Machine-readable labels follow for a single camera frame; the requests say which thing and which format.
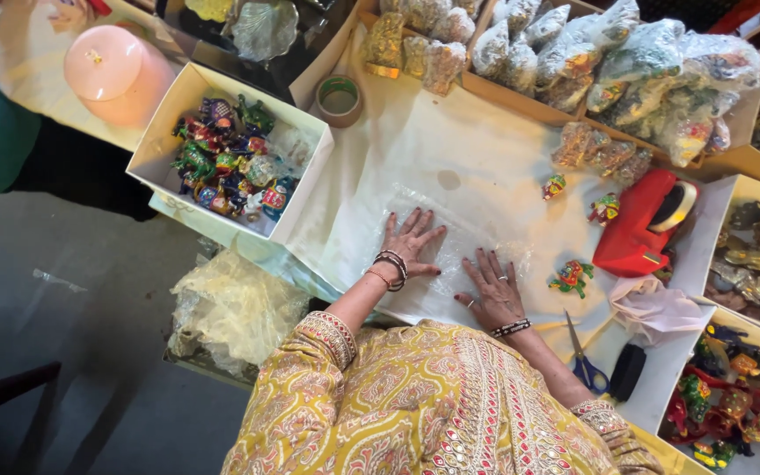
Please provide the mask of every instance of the person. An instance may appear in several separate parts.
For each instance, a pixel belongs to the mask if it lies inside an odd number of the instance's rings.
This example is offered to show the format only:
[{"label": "person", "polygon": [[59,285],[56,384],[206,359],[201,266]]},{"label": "person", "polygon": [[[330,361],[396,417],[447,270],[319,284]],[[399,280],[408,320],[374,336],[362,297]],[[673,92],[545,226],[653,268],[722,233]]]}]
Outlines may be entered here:
[{"label": "person", "polygon": [[431,320],[359,332],[387,290],[440,274],[418,261],[446,232],[432,218],[416,209],[395,232],[392,213],[375,264],[269,356],[222,473],[664,473],[528,325],[494,251],[462,260],[480,301],[454,298],[485,329],[522,327],[505,342]]},{"label": "person", "polygon": [[0,91],[0,193],[46,192],[147,221],[152,192],[125,174],[131,152],[58,124]]}]

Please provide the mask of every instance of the stain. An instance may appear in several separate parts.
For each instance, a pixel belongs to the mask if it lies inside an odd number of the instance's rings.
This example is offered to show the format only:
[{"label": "stain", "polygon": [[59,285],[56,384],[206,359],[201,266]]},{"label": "stain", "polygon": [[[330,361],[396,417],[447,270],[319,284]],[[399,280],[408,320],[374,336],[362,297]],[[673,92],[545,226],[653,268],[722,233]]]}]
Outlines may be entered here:
[{"label": "stain", "polygon": [[438,178],[438,184],[448,191],[453,191],[462,186],[462,180],[459,179],[459,173],[454,172],[453,170],[441,170],[436,175],[436,178]]}]

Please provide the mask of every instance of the packing tape roll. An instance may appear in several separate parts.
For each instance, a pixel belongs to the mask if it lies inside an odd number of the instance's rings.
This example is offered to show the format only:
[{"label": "packing tape roll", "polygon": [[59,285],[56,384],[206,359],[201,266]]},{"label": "packing tape roll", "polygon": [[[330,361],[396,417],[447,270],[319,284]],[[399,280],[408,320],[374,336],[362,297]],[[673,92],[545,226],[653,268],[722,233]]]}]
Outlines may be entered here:
[{"label": "packing tape roll", "polygon": [[354,125],[362,114],[362,94],[356,81],[348,76],[334,75],[319,83],[316,104],[322,120],[333,128]]}]

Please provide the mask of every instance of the scissors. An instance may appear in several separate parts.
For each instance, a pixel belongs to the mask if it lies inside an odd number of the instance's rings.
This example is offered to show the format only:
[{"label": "scissors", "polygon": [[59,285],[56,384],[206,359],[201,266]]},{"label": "scissors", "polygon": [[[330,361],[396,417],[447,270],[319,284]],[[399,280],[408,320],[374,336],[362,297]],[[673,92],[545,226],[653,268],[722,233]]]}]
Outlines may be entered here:
[{"label": "scissors", "polygon": [[609,391],[609,378],[591,364],[591,361],[588,361],[585,353],[583,353],[583,346],[579,344],[574,323],[571,322],[571,316],[567,314],[567,310],[565,310],[565,318],[567,318],[567,329],[571,330],[571,340],[574,341],[574,355],[576,357],[574,374],[591,392],[598,395],[607,393]]}]

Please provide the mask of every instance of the blue scissor handle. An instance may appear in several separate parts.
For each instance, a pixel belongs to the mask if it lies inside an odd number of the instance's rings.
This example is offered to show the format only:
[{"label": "blue scissor handle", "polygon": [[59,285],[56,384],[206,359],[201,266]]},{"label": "blue scissor handle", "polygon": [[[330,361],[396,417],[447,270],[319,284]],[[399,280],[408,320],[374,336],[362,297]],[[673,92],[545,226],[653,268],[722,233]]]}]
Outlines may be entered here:
[{"label": "blue scissor handle", "polygon": [[[609,392],[609,378],[606,373],[591,364],[588,357],[583,357],[581,360],[575,358],[574,362],[574,374],[585,384],[585,387],[597,395]],[[602,386],[597,385],[598,380],[603,383]]]}]

